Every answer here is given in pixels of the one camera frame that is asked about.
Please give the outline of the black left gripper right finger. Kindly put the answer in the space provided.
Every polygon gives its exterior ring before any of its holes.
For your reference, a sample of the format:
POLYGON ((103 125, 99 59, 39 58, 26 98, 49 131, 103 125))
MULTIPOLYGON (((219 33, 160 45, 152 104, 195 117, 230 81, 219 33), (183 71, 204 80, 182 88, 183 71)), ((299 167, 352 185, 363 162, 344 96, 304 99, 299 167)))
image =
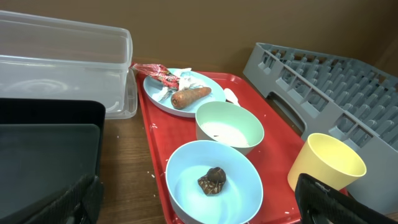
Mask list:
POLYGON ((303 224, 397 224, 308 174, 300 174, 295 199, 303 224))

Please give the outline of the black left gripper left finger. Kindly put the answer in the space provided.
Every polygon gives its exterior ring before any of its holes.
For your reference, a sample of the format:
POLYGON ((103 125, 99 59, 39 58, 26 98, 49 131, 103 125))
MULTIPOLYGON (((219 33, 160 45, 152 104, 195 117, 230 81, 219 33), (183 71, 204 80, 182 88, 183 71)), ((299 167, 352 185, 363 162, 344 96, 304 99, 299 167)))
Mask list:
POLYGON ((26 224, 96 224, 104 186, 96 175, 83 176, 58 199, 30 217, 26 224))

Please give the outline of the yellow plastic cup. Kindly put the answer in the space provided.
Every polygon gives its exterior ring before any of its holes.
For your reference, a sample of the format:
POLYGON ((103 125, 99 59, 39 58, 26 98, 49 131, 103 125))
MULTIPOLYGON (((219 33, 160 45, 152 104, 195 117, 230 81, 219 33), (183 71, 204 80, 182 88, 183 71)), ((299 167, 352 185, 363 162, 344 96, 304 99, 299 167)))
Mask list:
POLYGON ((296 188, 301 173, 341 190, 365 176, 367 167, 362 158, 344 142, 326 134, 312 133, 287 175, 291 189, 296 188))

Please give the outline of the brown food scrap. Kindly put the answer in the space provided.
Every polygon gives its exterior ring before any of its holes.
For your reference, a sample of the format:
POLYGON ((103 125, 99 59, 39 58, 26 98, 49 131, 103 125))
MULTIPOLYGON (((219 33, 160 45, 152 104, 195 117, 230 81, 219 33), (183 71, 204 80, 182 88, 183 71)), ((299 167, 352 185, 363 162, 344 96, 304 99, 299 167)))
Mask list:
POLYGON ((226 182, 226 173, 220 167, 214 167, 198 179, 198 184, 205 195, 219 194, 226 182))

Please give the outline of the light blue bowl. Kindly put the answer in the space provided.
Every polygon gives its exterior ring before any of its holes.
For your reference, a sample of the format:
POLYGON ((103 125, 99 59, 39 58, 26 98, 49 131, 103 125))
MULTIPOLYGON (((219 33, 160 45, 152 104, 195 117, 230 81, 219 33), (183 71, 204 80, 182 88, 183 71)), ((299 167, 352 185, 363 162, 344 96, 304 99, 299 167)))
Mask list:
POLYGON ((261 178, 246 156, 216 141, 188 142, 169 158, 165 180, 174 212, 184 223, 247 223, 263 200, 261 178), (219 167, 226 181, 217 194, 205 194, 198 181, 219 167))

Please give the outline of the pale green bowl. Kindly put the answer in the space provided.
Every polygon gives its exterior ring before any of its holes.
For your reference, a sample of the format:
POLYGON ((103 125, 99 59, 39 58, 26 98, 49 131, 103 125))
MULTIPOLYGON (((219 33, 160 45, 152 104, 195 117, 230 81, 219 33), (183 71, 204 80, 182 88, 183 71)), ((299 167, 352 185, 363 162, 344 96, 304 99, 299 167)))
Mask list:
POLYGON ((261 122, 250 111, 227 102, 201 105, 195 122, 198 140, 217 141, 244 155, 259 145, 265 135, 261 122))

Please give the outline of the white plastic spoon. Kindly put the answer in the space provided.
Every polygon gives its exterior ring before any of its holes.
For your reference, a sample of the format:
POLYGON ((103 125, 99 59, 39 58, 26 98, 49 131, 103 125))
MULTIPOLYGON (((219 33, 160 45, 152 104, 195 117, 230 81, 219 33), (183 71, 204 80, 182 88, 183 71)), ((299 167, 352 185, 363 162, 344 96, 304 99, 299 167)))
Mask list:
POLYGON ((230 102, 236 106, 240 106, 237 96, 234 94, 234 92, 231 89, 225 88, 223 91, 224 91, 226 100, 228 102, 230 102))

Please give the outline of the orange carrot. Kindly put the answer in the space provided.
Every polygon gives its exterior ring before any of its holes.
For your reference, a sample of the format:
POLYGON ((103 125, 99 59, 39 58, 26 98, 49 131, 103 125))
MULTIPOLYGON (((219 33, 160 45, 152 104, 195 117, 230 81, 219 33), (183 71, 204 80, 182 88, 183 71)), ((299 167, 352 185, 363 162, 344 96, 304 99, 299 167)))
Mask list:
POLYGON ((175 92, 170 100, 175 109, 182 110, 210 93, 211 88, 209 87, 180 90, 175 92))

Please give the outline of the red snack wrapper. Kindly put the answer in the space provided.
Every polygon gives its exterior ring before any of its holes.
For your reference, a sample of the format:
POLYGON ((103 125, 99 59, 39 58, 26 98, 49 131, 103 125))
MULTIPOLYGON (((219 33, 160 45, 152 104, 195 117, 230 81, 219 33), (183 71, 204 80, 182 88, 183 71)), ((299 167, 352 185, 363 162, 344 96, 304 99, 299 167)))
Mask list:
POLYGON ((164 65, 135 63, 132 68, 161 82, 163 86, 178 90, 180 78, 172 74, 164 65))

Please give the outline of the white tissue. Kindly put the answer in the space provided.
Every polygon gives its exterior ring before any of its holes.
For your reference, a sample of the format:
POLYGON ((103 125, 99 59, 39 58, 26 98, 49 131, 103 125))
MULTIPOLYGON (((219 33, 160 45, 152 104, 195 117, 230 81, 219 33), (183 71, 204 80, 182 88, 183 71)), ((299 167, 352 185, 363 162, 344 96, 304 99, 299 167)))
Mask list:
POLYGON ((176 91, 208 87, 203 80, 195 78, 193 75, 191 75, 191 71, 191 68, 177 68, 174 72, 172 72, 173 75, 179 77, 180 79, 177 89, 163 86, 162 89, 158 93, 154 93, 152 97, 155 99, 155 101, 162 101, 176 91))

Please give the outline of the light blue plate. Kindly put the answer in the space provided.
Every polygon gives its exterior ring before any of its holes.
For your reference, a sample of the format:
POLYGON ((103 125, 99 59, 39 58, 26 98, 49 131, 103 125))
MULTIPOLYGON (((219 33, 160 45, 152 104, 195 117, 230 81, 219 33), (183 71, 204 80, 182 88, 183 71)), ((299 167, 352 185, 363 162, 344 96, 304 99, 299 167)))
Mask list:
POLYGON ((159 92, 162 91, 163 88, 161 82, 154 80, 151 77, 145 77, 143 81, 144 91, 146 95, 149 97, 150 101, 153 102, 153 104, 155 104, 156 107, 160 108, 161 110, 176 116, 194 118, 197 109, 201 105, 211 101, 222 101, 222 102, 226 101, 226 97, 222 87, 211 78, 204 76, 204 74, 193 72, 191 70, 188 70, 187 68, 184 69, 170 68, 169 71, 174 75, 175 73, 181 74, 182 78, 201 81, 201 83, 204 84, 204 86, 211 88, 211 93, 203 98, 200 98, 199 100, 196 100, 186 108, 178 110, 175 109, 171 104, 172 93, 170 93, 170 95, 161 100, 160 97, 157 97, 157 95, 159 94, 159 92))

